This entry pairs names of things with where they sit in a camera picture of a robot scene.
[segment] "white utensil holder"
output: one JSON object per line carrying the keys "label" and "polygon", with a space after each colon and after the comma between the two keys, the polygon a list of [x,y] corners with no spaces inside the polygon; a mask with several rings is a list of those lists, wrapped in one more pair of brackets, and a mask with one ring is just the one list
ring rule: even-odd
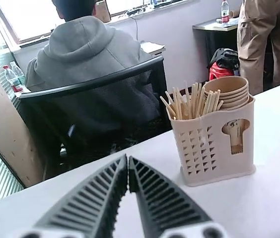
{"label": "white utensil holder", "polygon": [[249,103],[239,109],[217,111],[191,120],[173,120],[169,115],[181,172],[188,186],[255,172],[254,102],[250,96]]}

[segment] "water bottle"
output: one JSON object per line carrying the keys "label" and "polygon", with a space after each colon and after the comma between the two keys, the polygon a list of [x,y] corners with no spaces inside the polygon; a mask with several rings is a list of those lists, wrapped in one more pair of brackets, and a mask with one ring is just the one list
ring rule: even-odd
{"label": "water bottle", "polygon": [[15,73],[13,73],[13,71],[9,68],[8,65],[3,66],[3,68],[4,68],[5,78],[11,84],[13,91],[15,93],[22,92],[23,88]]}
{"label": "water bottle", "polygon": [[22,70],[19,68],[19,66],[16,65],[16,63],[14,61],[12,61],[10,63],[11,67],[12,67],[12,71],[13,73],[16,74],[18,80],[20,81],[21,85],[25,84],[25,76],[24,73],[22,72]]}
{"label": "water bottle", "polygon": [[221,21],[222,23],[229,22],[229,5],[227,0],[223,0],[221,3]]}

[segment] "standing person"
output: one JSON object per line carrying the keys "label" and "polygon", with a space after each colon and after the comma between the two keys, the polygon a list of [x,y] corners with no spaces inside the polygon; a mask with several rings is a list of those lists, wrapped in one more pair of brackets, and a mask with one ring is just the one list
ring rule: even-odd
{"label": "standing person", "polygon": [[250,93],[263,92],[267,38],[274,53],[274,86],[280,85],[280,0],[243,0],[238,23],[238,54],[241,76],[247,78]]}

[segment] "wall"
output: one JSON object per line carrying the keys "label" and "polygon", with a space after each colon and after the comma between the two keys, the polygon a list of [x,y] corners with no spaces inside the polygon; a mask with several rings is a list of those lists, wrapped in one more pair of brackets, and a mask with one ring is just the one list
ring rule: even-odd
{"label": "wall", "polygon": [[[238,9],[242,0],[230,0],[230,8]],[[184,88],[188,84],[202,82],[208,78],[206,69],[205,41],[203,33],[195,31],[192,25],[220,17],[221,0],[194,0],[166,9],[140,16],[138,22],[139,41],[151,41],[166,45],[165,74],[168,90],[172,87]],[[111,25],[130,33],[136,38],[136,23],[132,19],[112,23]],[[45,43],[27,47],[15,53],[22,69],[36,57]]]}

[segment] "cardboard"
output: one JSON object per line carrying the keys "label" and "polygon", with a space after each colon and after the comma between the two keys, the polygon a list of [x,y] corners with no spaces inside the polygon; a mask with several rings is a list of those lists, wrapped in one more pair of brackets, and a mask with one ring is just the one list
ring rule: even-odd
{"label": "cardboard", "polygon": [[1,85],[0,155],[26,187],[43,181],[44,162],[28,128]]}
{"label": "cardboard", "polygon": [[106,1],[99,1],[96,3],[96,15],[99,20],[103,23],[111,21],[110,13]]}

